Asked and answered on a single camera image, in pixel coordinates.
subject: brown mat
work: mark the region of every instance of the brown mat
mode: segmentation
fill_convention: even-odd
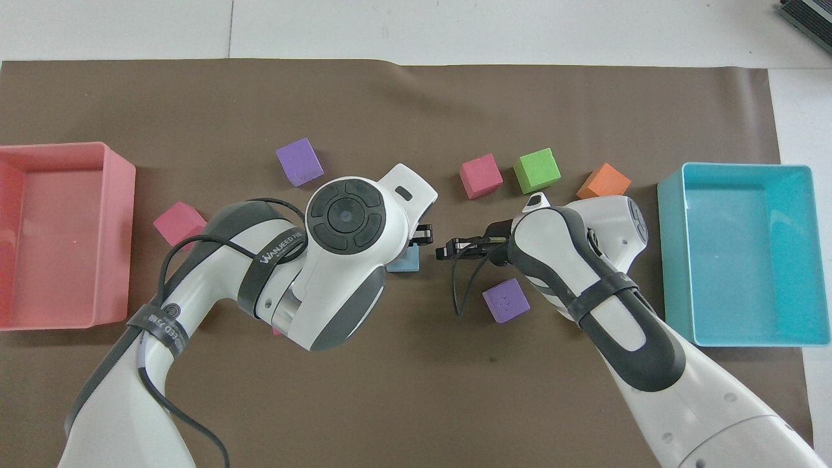
[[[294,189],[275,148],[308,137],[326,175]],[[525,202],[511,165],[552,147],[574,199],[610,162],[646,215],[632,269],[661,310],[656,184],[685,161],[779,161],[763,70],[466,66],[371,61],[5,62],[0,144],[101,140],[138,168],[130,308],[153,294],[168,246],[152,221],[182,200],[209,217],[250,197],[302,204],[331,178],[396,162],[439,192],[438,244],[482,233]],[[505,183],[470,202],[460,163],[492,152]],[[592,343],[526,281],[526,314],[499,325],[475,296],[453,316],[450,264],[422,253],[346,345],[303,351],[221,303],[168,394],[227,444],[234,466],[656,466]],[[462,265],[465,277],[473,265]],[[476,291],[517,276],[486,268]],[[63,418],[124,329],[0,334],[0,465],[54,466]],[[710,349],[804,438],[799,349]],[[216,449],[180,426],[200,466]]]

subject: pink bin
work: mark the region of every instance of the pink bin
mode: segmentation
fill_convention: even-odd
[[[0,331],[125,319],[135,187],[104,143],[0,147]]]

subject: white tabletop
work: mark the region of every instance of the white tabletop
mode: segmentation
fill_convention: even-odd
[[[780,159],[815,174],[832,298],[832,55],[774,0],[0,0],[0,61],[376,58],[770,70]],[[832,349],[804,349],[815,449],[832,465]]]

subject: green cube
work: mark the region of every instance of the green cube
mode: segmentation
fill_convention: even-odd
[[[514,163],[514,173],[518,176],[522,192],[526,194],[549,187],[561,178],[551,148],[521,156]]]

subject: toy block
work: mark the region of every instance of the toy block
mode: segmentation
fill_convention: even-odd
[[[497,323],[505,323],[531,309],[516,278],[503,281],[485,291],[483,297]]]
[[[522,192],[526,194],[549,187],[561,178],[551,148],[520,156],[514,163],[514,173],[518,176]]]
[[[324,169],[314,154],[309,138],[301,138],[280,148],[276,153],[283,172],[295,187],[324,175]]]
[[[418,271],[418,246],[410,246],[395,260],[388,263],[387,271]]]
[[[206,220],[191,205],[176,202],[153,222],[153,226],[168,244],[174,246],[187,237],[201,233],[206,226]],[[191,246],[192,243],[182,248],[189,251]]]
[[[589,175],[581,189],[577,191],[578,198],[604,197],[605,195],[623,195],[630,186],[630,179],[621,174],[615,167],[605,162],[603,166]]]
[[[503,176],[492,154],[464,162],[459,168],[459,177],[463,180],[468,200],[494,192],[503,183]]]

